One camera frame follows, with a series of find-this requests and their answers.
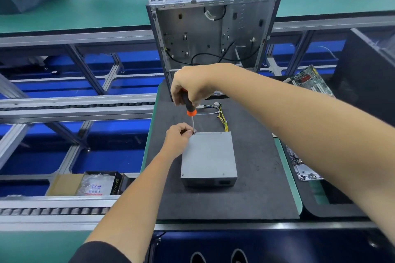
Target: screwdriver handle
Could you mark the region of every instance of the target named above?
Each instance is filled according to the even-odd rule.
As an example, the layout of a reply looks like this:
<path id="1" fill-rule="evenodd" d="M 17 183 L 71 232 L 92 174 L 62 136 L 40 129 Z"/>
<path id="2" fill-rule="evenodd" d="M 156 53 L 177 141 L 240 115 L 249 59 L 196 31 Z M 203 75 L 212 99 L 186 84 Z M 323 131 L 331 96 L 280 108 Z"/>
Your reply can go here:
<path id="1" fill-rule="evenodd" d="M 193 117 L 196 115 L 196 107 L 192 105 L 192 102 L 188 98 L 188 91 L 181 89 L 182 100 L 184 100 L 186 111 L 189 112 L 189 116 Z"/>

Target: black sleeve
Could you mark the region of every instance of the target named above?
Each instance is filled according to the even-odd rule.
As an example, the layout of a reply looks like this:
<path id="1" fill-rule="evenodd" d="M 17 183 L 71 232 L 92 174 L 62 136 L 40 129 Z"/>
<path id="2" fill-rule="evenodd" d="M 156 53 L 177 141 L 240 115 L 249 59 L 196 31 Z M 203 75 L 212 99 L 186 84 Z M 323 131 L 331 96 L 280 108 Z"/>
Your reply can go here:
<path id="1" fill-rule="evenodd" d="M 131 263 L 116 247 L 102 241 L 90 241 L 81 245 L 69 263 Z"/>

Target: gray metal box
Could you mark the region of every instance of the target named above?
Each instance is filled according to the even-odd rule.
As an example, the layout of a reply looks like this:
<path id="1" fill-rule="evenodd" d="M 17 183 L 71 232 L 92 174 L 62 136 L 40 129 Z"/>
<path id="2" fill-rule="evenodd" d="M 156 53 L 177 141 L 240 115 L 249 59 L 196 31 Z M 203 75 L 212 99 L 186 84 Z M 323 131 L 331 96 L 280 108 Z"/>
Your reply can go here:
<path id="1" fill-rule="evenodd" d="M 233 186 L 237 180 L 231 132 L 198 132 L 182 154 L 185 186 Z"/>
<path id="2" fill-rule="evenodd" d="M 148 16 L 169 89 L 174 73 L 195 63 L 232 62 L 258 72 L 279 3 L 149 0 Z"/>

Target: screwdriver shaft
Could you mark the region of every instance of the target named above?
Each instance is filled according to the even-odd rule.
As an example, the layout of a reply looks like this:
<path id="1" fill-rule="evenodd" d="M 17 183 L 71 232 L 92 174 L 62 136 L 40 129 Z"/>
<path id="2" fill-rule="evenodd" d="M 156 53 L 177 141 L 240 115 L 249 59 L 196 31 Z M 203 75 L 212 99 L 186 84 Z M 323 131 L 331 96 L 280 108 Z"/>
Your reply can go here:
<path id="1" fill-rule="evenodd" d="M 194 123 L 194 117 L 191 117 L 192 118 L 192 128 L 194 129 L 194 133 L 196 133 L 196 130 L 195 130 L 195 123 Z"/>

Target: person's left hand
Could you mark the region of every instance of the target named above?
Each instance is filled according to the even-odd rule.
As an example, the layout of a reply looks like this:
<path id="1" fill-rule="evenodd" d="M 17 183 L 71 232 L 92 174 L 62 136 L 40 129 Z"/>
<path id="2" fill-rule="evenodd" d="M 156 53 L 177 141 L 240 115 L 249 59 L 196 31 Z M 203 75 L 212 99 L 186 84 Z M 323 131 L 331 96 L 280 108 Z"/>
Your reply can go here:
<path id="1" fill-rule="evenodd" d="M 182 154 L 192 134 L 193 128 L 187 123 L 171 126 L 169 130 L 166 131 L 166 138 L 161 152 L 174 160 Z"/>

